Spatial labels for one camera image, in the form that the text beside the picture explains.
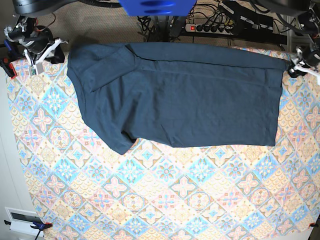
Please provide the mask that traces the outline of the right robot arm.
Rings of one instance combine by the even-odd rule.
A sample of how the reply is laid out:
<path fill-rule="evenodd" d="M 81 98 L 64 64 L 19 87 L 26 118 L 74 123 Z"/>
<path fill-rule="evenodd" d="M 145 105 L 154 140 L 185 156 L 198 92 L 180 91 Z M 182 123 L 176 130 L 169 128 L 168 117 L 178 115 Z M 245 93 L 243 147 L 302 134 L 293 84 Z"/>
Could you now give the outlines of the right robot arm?
<path fill-rule="evenodd" d="M 24 47 L 23 54 L 30 65 L 44 61 L 51 64 L 62 64 L 65 55 L 60 38 L 54 38 L 48 26 L 39 25 L 37 18 L 20 15 L 14 25 L 4 28 L 4 35 L 12 43 L 19 43 Z"/>

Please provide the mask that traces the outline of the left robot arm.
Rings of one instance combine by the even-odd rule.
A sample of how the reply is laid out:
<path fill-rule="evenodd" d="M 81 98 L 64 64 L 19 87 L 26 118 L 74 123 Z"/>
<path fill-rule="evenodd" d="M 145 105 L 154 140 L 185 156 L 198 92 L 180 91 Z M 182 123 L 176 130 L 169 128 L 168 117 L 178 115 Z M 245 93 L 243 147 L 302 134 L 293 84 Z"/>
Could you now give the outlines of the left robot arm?
<path fill-rule="evenodd" d="M 296 34 L 310 39 L 308 46 L 296 47 L 288 74 L 292 78 L 313 75 L 320 79 L 320 2 L 318 0 L 286 0 L 284 11 L 276 12 L 280 22 Z"/>

